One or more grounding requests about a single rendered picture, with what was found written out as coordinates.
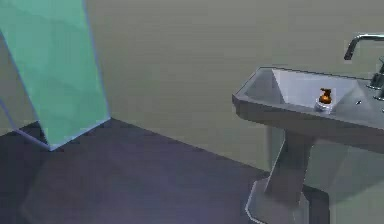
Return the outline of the chrome sink faucet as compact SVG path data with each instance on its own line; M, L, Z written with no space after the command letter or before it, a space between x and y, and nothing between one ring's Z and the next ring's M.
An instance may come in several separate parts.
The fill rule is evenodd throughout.
M344 59L351 60L357 46L364 41L384 42L384 34L363 33L353 37L348 44L347 50L344 54ZM384 101L384 56L380 56L379 61L381 62L381 67L372 76L370 83L367 84L366 87L377 91L377 94L373 96L374 99Z

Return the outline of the grey pedestal sink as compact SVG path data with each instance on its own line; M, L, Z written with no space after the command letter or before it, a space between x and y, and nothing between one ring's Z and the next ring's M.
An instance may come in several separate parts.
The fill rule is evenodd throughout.
M302 193L310 149L319 139L384 154L384 101L367 79L274 67L257 69L232 95L236 114L284 131L270 175L254 182L245 211L256 224L311 224ZM321 88L332 110L317 112Z

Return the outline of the brown soap dispenser bottle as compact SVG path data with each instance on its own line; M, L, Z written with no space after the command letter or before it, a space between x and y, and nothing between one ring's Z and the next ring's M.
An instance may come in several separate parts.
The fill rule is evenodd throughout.
M333 107L331 97L332 90L329 88L321 88L320 91L321 94L315 102L314 109L317 112L329 114Z

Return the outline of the green glass shower screen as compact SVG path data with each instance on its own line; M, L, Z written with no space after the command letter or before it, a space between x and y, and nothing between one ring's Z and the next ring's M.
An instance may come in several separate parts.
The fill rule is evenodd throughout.
M54 151L111 119L85 0L0 0L0 37Z

